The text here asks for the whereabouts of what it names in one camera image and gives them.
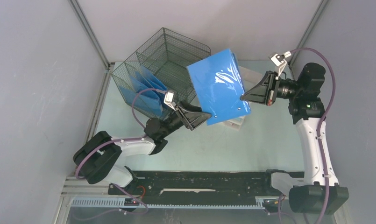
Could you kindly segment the blue folder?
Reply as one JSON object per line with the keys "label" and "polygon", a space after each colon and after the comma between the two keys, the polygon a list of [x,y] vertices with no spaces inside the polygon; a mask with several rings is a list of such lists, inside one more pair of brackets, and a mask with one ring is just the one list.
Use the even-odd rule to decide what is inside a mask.
{"label": "blue folder", "polygon": [[[128,77],[129,83],[124,82],[121,80],[120,84],[118,84],[118,88],[126,100],[126,103],[131,105],[134,98],[137,95],[136,87],[138,86],[138,81],[136,78],[129,76]],[[135,101],[134,108],[140,109],[142,111],[148,112],[151,114],[151,116],[162,116],[163,115],[163,108],[161,110],[153,110],[149,108],[149,106],[143,101],[143,99],[140,98],[141,94],[138,96],[137,100]]]}
{"label": "blue folder", "polygon": [[206,121],[208,126],[251,113],[249,102],[240,100],[245,90],[238,61],[231,49],[186,68],[202,111],[212,115]]}
{"label": "blue folder", "polygon": [[165,93],[167,87],[154,76],[154,74],[149,71],[146,67],[141,67],[141,72],[136,71],[136,80],[138,81],[138,86],[136,87],[136,92],[139,93],[145,89],[157,89],[143,92],[140,96],[141,99],[153,110],[161,110],[163,108],[163,101],[165,98]]}

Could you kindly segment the green wire mesh basket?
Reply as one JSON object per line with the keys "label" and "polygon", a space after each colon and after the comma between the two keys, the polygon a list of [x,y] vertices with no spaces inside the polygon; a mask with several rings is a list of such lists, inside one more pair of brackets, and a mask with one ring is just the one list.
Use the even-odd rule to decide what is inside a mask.
{"label": "green wire mesh basket", "polygon": [[[170,29],[161,28],[125,61],[117,65],[112,72],[112,77],[118,87],[121,80],[129,83],[129,76],[136,78],[135,72],[141,72],[143,66],[151,71],[167,87],[167,90],[173,90],[177,93],[175,102],[186,101],[190,103],[196,97],[196,92],[186,67],[210,55],[211,49],[209,46]],[[163,104],[163,115],[160,117],[151,116],[148,112],[134,108],[138,96],[150,90],[157,91],[153,88],[140,91],[131,105],[126,103],[119,90],[127,104],[129,115],[141,113],[149,118],[165,119],[168,117],[171,109],[165,104]]]}

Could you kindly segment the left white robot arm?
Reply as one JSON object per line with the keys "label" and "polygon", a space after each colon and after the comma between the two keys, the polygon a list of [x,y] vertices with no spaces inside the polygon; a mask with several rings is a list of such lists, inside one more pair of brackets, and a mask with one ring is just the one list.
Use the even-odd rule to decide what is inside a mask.
{"label": "left white robot arm", "polygon": [[142,137],[122,139],[100,131],[74,154],[75,177],[89,184],[105,181],[119,186],[125,194],[133,194],[137,190],[136,176],[120,164],[123,157],[157,154],[167,145],[167,136],[183,126],[193,131],[210,118],[210,113],[182,101],[166,119],[148,119]]}

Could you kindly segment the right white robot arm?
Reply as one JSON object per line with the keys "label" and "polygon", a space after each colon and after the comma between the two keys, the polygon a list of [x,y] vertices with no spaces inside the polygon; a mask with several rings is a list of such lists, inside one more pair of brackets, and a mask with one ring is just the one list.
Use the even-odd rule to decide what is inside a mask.
{"label": "right white robot arm", "polygon": [[281,79],[267,71],[248,90],[243,99],[272,105],[277,98],[289,100],[288,110],[301,141],[304,178],[299,180],[288,172],[268,169],[261,183],[267,195],[281,192],[289,198],[293,212],[332,215],[349,198],[346,187],[339,185],[326,142],[326,109],[319,97],[326,70],[317,63],[306,64],[298,79]]}

